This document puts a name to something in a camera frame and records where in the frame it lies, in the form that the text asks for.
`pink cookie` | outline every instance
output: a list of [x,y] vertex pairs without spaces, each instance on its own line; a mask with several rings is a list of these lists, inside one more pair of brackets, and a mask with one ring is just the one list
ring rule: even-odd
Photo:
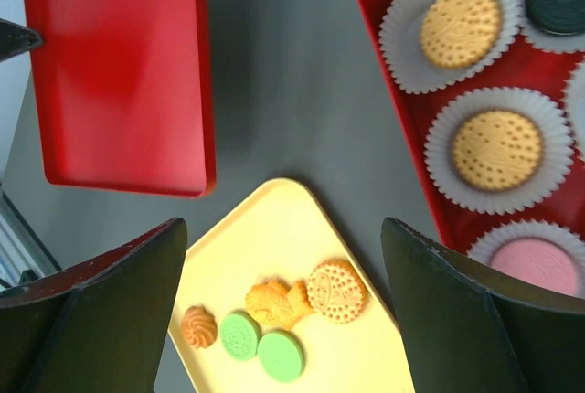
[[557,245],[534,238],[513,240],[492,257],[490,267],[521,281],[577,295],[580,276],[571,257]]

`dotted cookie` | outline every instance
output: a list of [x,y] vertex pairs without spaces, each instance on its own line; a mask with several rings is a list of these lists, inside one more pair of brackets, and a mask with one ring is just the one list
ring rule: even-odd
[[501,29],[497,0],[437,0],[422,22],[420,44],[435,66],[462,69],[489,52]]
[[538,169],[542,141],[537,126],[515,112],[481,112],[467,120],[452,142],[459,175],[481,190],[507,190]]
[[307,282],[309,302],[334,324],[356,320],[367,302],[367,289],[347,260],[327,260],[318,265]]

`orange swirl cookie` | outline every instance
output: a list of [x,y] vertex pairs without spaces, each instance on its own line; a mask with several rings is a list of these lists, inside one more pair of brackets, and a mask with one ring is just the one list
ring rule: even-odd
[[481,112],[455,133],[452,160],[459,175],[481,190],[507,190],[525,183],[542,160],[540,130],[516,112]]
[[329,322],[345,324],[356,320],[367,302],[367,289],[351,263],[326,260],[318,265],[307,283],[309,302]]
[[422,51],[445,69],[475,64],[500,36],[501,11],[498,0],[437,0],[422,22]]
[[203,306],[192,306],[186,310],[181,321],[181,332],[185,341],[195,348],[207,349],[218,338],[218,325]]

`fish-shaped cookie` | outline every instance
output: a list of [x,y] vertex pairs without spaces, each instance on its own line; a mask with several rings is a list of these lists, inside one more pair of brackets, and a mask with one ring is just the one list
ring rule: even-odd
[[269,281],[251,287],[246,294],[246,311],[258,323],[290,331],[314,309],[303,281],[296,281],[290,290],[279,281]]

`yellow tray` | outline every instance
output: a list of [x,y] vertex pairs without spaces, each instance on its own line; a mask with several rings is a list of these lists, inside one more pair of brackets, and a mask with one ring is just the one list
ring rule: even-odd
[[[314,313],[293,328],[306,369],[291,384],[273,381],[257,357],[245,363],[231,359],[219,340],[198,350],[183,340],[180,323],[189,306],[205,305],[220,323],[243,309],[251,285],[271,276],[289,284],[305,279],[332,257],[347,257],[372,297],[353,323],[330,324]],[[169,333],[197,393],[414,392],[386,305],[311,193],[288,179],[260,186],[189,249]]]

